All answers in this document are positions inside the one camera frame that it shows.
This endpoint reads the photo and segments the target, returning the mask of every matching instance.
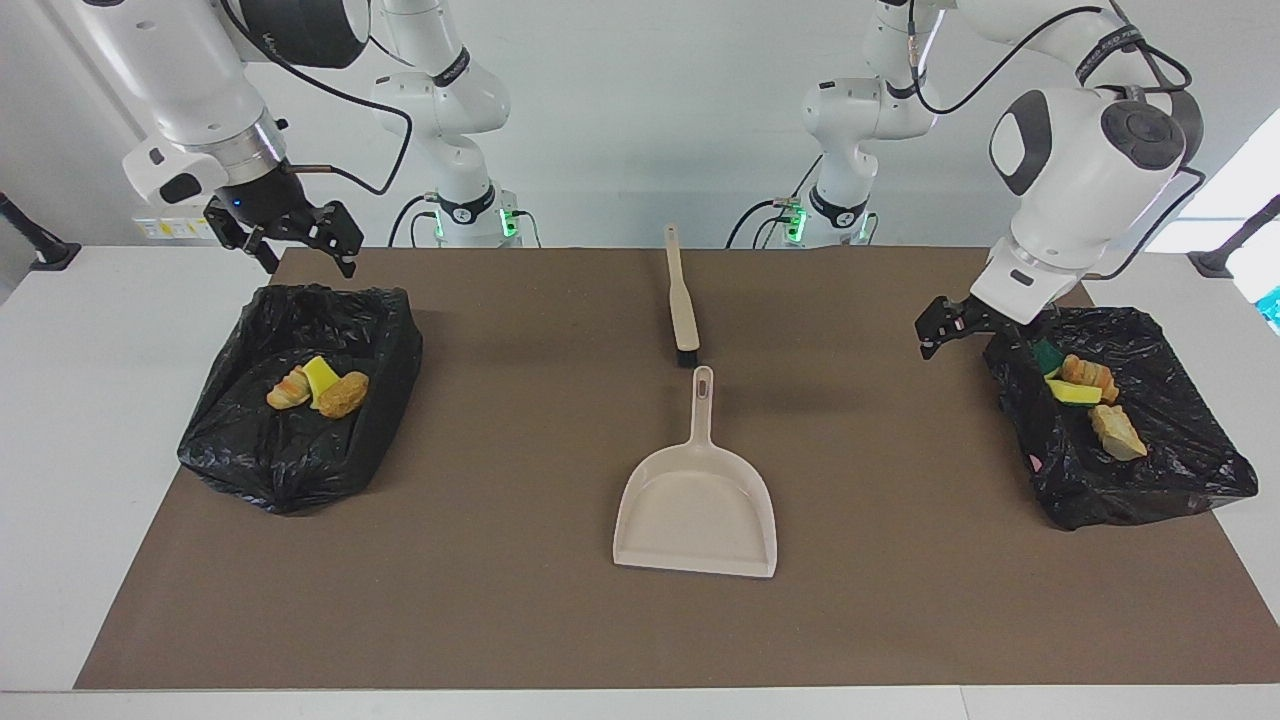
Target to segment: croissant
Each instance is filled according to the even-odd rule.
[[[1101,388],[1102,401],[1107,405],[1114,405],[1120,398],[1120,388],[1116,387],[1115,375],[1106,365],[1068,355],[1066,360],[1062,361],[1061,377],[1071,384]]]
[[[266,393],[266,404],[276,410],[297,407],[307,400],[311,400],[311,386],[307,383],[306,373],[298,365],[294,365],[289,374],[284,375],[284,379],[275,383],[271,392]]]

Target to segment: window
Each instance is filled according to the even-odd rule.
[[[1148,252],[1215,250],[1280,193],[1280,111],[1152,241]],[[1270,223],[1234,255],[1228,268],[1249,302],[1280,332],[1280,222]]]

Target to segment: food scrap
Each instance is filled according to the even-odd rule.
[[[351,372],[338,377],[329,363],[319,355],[306,365],[294,365],[283,380],[266,396],[266,404],[276,410],[297,407],[307,400],[330,420],[351,415],[365,404],[369,395],[369,375]]]
[[[1102,441],[1102,450],[1111,457],[1124,462],[1147,456],[1147,446],[1138,437],[1138,430],[1124,407],[1098,405],[1089,410],[1089,420],[1093,421],[1093,432],[1098,433],[1098,439]]]
[[[1102,401],[1107,405],[1115,405],[1116,400],[1120,398],[1120,388],[1116,387],[1115,375],[1106,365],[1068,355],[1062,360],[1061,378],[1071,384],[1101,388]]]
[[[320,396],[320,414],[330,420],[346,418],[364,405],[366,395],[369,395],[369,375],[347,373]]]
[[[284,375],[284,379],[275,383],[271,392],[266,393],[266,404],[276,410],[297,407],[307,400],[311,400],[311,386],[307,383],[306,373],[298,365],[294,365],[289,374]]]

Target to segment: yellow sponge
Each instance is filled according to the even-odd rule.
[[[311,386],[311,409],[316,410],[319,409],[320,396],[338,382],[338,373],[334,373],[333,368],[319,355],[303,365],[302,372],[306,373],[307,384]]]
[[[1044,380],[1053,391],[1053,397],[1062,405],[1093,406],[1102,402],[1102,388],[1076,386],[1064,380]]]

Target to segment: black stand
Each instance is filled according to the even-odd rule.
[[[1249,241],[1251,237],[1257,234],[1263,225],[1275,220],[1280,215],[1280,195],[1271,199],[1267,206],[1258,211],[1244,222],[1240,229],[1235,231],[1235,234],[1230,237],[1222,247],[1210,252],[1188,252],[1187,259],[1192,261],[1192,265],[1199,270],[1199,274],[1206,278],[1228,278],[1231,277],[1231,270],[1226,269],[1226,260],[1233,252],[1244,247],[1244,243]]]
[[[65,269],[81,250],[79,243],[63,242],[58,236],[36,224],[3,192],[0,192],[0,215],[4,215],[36,249],[36,260],[31,264],[32,270]]]

